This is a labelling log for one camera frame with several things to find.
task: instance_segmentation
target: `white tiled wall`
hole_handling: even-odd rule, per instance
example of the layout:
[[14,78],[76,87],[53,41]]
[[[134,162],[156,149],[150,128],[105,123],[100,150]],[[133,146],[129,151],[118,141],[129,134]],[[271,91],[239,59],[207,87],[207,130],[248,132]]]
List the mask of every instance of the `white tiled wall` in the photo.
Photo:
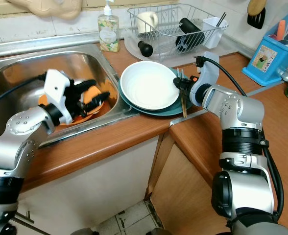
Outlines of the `white tiled wall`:
[[180,0],[180,2],[193,5],[218,17],[226,12],[225,19],[228,21],[229,28],[225,33],[247,47],[256,49],[273,17],[284,4],[288,3],[288,0],[267,1],[266,17],[262,29],[256,29],[247,24],[247,6],[250,0]]
[[[272,18],[283,4],[288,3],[288,0],[267,1],[265,23],[260,30],[247,24],[249,0],[179,0],[179,2],[196,6],[218,17],[226,12],[229,27],[225,33],[247,47],[256,49]],[[71,21],[57,17],[40,18],[31,13],[8,15],[0,18],[0,42],[97,31],[97,17],[100,14],[102,14],[101,8],[88,9]],[[126,7],[113,8],[113,14],[119,16],[120,27],[130,26]]]
[[[113,14],[119,17],[120,27],[131,25],[127,9],[113,9]],[[97,17],[100,14],[103,14],[101,8],[83,10],[70,21],[58,17],[41,18],[31,13],[0,16],[0,43],[97,31]]]

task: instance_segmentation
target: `robotic arm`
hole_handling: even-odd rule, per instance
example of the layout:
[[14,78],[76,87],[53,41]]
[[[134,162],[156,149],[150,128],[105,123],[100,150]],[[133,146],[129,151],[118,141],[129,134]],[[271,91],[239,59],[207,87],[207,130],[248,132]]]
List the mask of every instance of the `robotic arm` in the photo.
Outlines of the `robotic arm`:
[[74,81],[57,70],[48,70],[44,91],[49,104],[15,114],[0,136],[0,234],[15,235],[8,221],[18,208],[18,196],[28,173],[34,152],[60,123],[69,124],[78,115],[85,116],[105,100],[109,93],[80,102],[81,94],[96,84],[95,80],[74,85]]
[[267,158],[263,156],[263,148],[268,147],[262,128],[264,106],[215,85],[218,67],[206,59],[218,62],[218,56],[206,52],[205,57],[196,58],[201,67],[199,80],[186,87],[194,105],[220,118],[219,165],[223,171],[214,176],[212,206],[227,218],[233,235],[288,235],[288,229],[277,224]]

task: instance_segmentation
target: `white bowl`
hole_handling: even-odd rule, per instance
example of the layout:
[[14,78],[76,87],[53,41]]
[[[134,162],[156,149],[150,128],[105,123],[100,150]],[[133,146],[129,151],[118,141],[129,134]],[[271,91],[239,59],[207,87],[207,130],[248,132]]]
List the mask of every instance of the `white bowl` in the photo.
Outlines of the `white bowl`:
[[176,77],[162,64],[140,61],[123,71],[120,84],[131,103],[142,109],[159,110],[177,100],[180,91],[173,83]]

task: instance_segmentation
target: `teal plate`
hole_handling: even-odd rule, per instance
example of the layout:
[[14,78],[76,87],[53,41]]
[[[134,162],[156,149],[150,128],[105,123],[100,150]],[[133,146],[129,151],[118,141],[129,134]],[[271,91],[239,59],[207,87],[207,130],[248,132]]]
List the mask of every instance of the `teal plate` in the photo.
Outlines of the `teal plate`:
[[[130,102],[130,100],[127,99],[127,97],[125,97],[125,95],[123,94],[122,89],[121,89],[120,80],[119,80],[118,90],[119,90],[119,93],[121,95],[121,98],[128,105],[130,105],[132,108],[134,108],[134,109],[136,109],[142,113],[150,114],[150,115],[156,115],[156,116],[172,116],[172,115],[182,113],[181,96],[179,96],[177,98],[177,100],[173,104],[171,104],[169,107],[166,107],[166,108],[160,109],[160,110],[146,110],[146,109],[141,109],[141,108],[135,106],[134,104],[132,104]],[[192,106],[192,103],[189,100],[187,100],[187,109],[189,109],[191,106]]]

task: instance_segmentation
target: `black cable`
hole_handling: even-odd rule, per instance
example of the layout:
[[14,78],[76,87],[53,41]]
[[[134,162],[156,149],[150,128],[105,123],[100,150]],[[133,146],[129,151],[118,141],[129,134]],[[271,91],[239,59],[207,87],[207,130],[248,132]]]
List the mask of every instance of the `black cable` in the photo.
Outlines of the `black cable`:
[[[203,57],[203,56],[197,56],[197,58],[196,58],[197,66],[202,67],[202,65],[204,64],[205,61],[208,61],[208,62],[216,65],[218,68],[220,68],[221,71],[223,71],[227,75],[227,77],[232,81],[232,83],[235,85],[235,87],[240,91],[241,95],[247,96],[246,93],[244,92],[244,90],[241,88],[241,86],[232,77],[232,75],[223,66],[221,66],[219,63],[217,63],[216,61],[214,61],[212,59]],[[262,129],[262,136],[263,136],[263,139],[265,140],[264,129]],[[279,218],[282,214],[282,211],[283,211],[283,207],[284,207],[283,184],[282,184],[282,180],[280,177],[280,173],[278,171],[278,168],[275,164],[274,159],[272,158],[272,155],[271,155],[269,149],[267,147],[264,147],[263,152],[264,152],[265,157],[267,158],[269,173],[270,173],[270,176],[272,178],[272,182],[274,184],[274,188],[275,188],[276,195],[277,195],[278,205],[277,205],[277,215],[276,215],[277,218],[276,219],[279,220]]]
[[38,80],[38,79],[39,79],[39,80],[43,80],[43,81],[44,81],[44,80],[45,80],[45,77],[46,77],[46,73],[44,73],[44,74],[42,74],[42,75],[39,75],[39,76],[37,76],[37,77],[33,77],[33,78],[31,78],[31,79],[23,82],[23,83],[20,83],[19,85],[15,86],[15,87],[7,90],[5,93],[1,94],[1,95],[0,95],[0,100],[1,100],[2,98],[4,98],[5,96],[7,96],[8,94],[14,92],[16,89],[18,89],[18,88],[20,88],[20,87],[23,87],[23,86],[25,86],[25,85],[27,85],[27,84],[35,81],[35,80]]

